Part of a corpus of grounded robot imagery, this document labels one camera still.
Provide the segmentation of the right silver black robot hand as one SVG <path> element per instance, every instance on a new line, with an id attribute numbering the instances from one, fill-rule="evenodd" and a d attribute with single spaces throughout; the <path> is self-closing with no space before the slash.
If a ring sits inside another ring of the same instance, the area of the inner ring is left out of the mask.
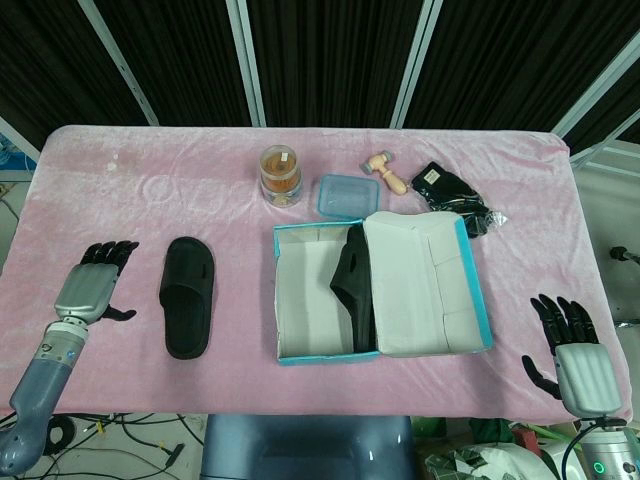
<path id="1" fill-rule="evenodd" d="M 622 407 L 620 389 L 607 348 L 600 343 L 585 308 L 563 297 L 540 294 L 530 300 L 541 322 L 556 378 L 546 379 L 531 357 L 521 357 L 531 382 L 576 418 L 611 416 Z"/>

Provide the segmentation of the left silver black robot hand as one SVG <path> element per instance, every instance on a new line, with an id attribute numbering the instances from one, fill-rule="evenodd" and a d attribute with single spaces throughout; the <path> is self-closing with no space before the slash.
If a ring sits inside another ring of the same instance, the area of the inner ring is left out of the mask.
<path id="1" fill-rule="evenodd" d="M 81 321 L 92 325 L 101 319 L 124 322 L 135 310 L 121 311 L 111 304 L 116 283 L 133 251 L 136 241 L 108 241 L 87 248 L 80 262 L 67 275 L 54 303 L 61 321 Z"/>

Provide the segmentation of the black slipper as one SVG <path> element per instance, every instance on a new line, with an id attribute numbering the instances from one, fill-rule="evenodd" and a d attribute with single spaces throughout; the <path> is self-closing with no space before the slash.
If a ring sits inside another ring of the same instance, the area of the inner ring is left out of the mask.
<path id="1" fill-rule="evenodd" d="M 159 289 L 165 345 L 179 360 L 201 356 L 209 342 L 215 262 L 209 247 L 193 237 L 174 239 L 166 252 Z"/>
<path id="2" fill-rule="evenodd" d="M 330 289 L 348 312 L 354 353 L 377 351 L 369 248 L 362 224 L 347 231 Z"/>

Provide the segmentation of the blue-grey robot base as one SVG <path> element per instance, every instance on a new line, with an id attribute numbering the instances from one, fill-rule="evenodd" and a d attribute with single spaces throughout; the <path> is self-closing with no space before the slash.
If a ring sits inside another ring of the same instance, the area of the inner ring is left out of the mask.
<path id="1" fill-rule="evenodd" d="M 212 414 L 200 480 L 415 480 L 410 418 Z"/>

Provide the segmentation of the teal cardboard shoe box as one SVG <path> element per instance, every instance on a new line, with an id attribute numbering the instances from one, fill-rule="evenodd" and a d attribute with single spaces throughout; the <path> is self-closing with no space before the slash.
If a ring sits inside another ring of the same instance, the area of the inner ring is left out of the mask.
<path id="1" fill-rule="evenodd" d="M 347 310 L 330 289 L 348 229 L 369 248 L 377 351 L 354 353 Z M 380 355 L 479 353 L 493 346 L 463 219 L 451 212 L 376 212 L 363 220 L 273 230 L 277 357 L 283 365 L 353 363 Z"/>

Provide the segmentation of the blue-rimmed clear plastic container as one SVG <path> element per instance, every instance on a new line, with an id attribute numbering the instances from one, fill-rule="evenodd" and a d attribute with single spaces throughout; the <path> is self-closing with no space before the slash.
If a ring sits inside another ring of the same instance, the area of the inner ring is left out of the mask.
<path id="1" fill-rule="evenodd" d="M 327 174 L 321 178 L 317 211 L 335 219 L 364 219 L 379 207 L 379 184 L 364 177 Z"/>

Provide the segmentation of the pink plush table cloth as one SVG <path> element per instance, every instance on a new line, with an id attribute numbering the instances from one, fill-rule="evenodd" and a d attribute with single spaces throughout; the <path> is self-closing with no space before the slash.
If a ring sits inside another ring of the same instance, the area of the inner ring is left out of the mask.
<path id="1" fill-rule="evenodd" d="M 263 185 L 260 157 L 291 147 L 301 179 Z M 505 225 L 472 241 L 494 345 L 459 356 L 284 366 L 276 358 L 276 225 L 314 222 L 320 178 L 361 175 L 387 150 L 404 178 L 430 160 L 471 184 Z M 69 270 L 97 242 L 133 240 L 112 302 L 137 314 L 100 321 L 60 399 L 62 412 L 237 412 L 567 420 L 524 372 L 546 376 L 549 348 L 530 300 L 580 302 L 612 357 L 620 414 L 632 387 L 594 257 L 567 145 L 525 131 L 65 126 L 47 139 L 0 273 L 0 415 L 33 356 Z M 202 240 L 216 263 L 211 340 L 172 358 L 158 293 L 169 243 Z"/>

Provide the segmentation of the black curtain partition panel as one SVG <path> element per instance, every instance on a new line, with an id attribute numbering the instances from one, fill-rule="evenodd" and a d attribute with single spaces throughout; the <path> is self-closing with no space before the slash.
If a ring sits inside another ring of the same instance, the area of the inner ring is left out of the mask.
<path id="1" fill-rule="evenodd" d="M 225 0 L 94 1 L 161 125 L 251 125 Z"/>
<path id="2" fill-rule="evenodd" d="M 640 30 L 640 0 L 443 0 L 404 121 L 550 131 Z"/>
<path id="3" fill-rule="evenodd" d="M 0 0 L 0 117 L 38 150 L 66 125 L 147 123 L 77 0 Z"/>
<path id="4" fill-rule="evenodd" d="M 387 128 L 423 0 L 247 0 L 270 127 Z"/>

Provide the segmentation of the clear jar with orange bands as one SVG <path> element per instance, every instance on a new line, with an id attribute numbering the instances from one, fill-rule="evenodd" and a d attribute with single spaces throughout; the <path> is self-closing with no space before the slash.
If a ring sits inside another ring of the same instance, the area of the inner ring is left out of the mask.
<path id="1" fill-rule="evenodd" d="M 293 191 L 301 179 L 297 155 L 286 145 L 272 145 L 262 153 L 260 173 L 266 189 L 276 194 Z"/>

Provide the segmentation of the white partition frame post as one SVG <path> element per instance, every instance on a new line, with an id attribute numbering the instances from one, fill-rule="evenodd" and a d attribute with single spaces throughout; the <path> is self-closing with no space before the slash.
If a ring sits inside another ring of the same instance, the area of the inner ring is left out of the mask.
<path id="1" fill-rule="evenodd" d="M 99 38 L 103 47 L 107 51 L 109 57 L 115 64 L 116 69 L 122 76 L 129 91 L 136 100 L 139 108 L 141 109 L 147 123 L 150 126 L 159 126 L 159 120 L 154 112 L 146 94 L 141 88 L 135 74 L 131 70 L 125 56 L 119 48 L 111 30 L 102 17 L 98 7 L 94 0 L 77 0 L 82 12 L 90 23 L 95 34 Z"/>
<path id="2" fill-rule="evenodd" d="M 247 101 L 251 125 L 266 127 L 258 65 L 247 0 L 226 0 L 236 56 Z"/>
<path id="3" fill-rule="evenodd" d="M 609 64 L 593 80 L 590 86 L 580 95 L 571 108 L 556 123 L 551 132 L 558 137 L 565 137 L 605 94 L 640 60 L 640 29 L 613 57 Z M 570 156 L 569 164 L 579 170 L 604 152 L 609 145 L 640 120 L 640 108 L 622 121 L 602 141 Z"/>
<path id="4" fill-rule="evenodd" d="M 443 5 L 443 0 L 423 0 L 403 77 L 391 116 L 391 129 L 402 129 L 429 45 Z"/>

